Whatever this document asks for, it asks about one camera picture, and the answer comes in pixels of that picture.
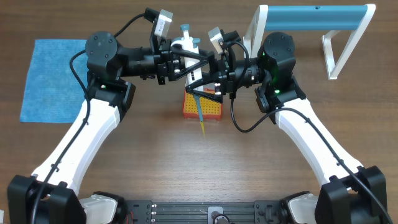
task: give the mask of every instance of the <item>tabletop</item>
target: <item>tabletop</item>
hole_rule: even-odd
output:
[[[70,124],[20,123],[22,99],[35,39],[86,39],[116,32],[146,7],[174,13],[168,37],[181,24],[213,50],[207,32],[218,26],[242,37],[258,5],[367,4],[350,1],[90,0],[0,2],[0,209],[9,221],[6,189],[16,175],[29,176],[55,149]],[[378,166],[387,180],[388,209],[398,220],[398,1],[374,0],[376,13],[337,80],[328,80],[321,36],[288,32],[295,41],[294,75],[322,123],[364,166]],[[149,46],[152,26],[140,19],[120,37],[126,47]],[[333,39],[340,54],[349,32]],[[243,134],[235,129],[224,98],[221,121],[182,116],[185,80],[137,86],[131,109],[105,140],[83,179],[79,198],[100,190],[156,202],[253,202],[278,200],[320,186],[294,142],[270,120]],[[254,88],[239,90],[239,125],[261,116]]]

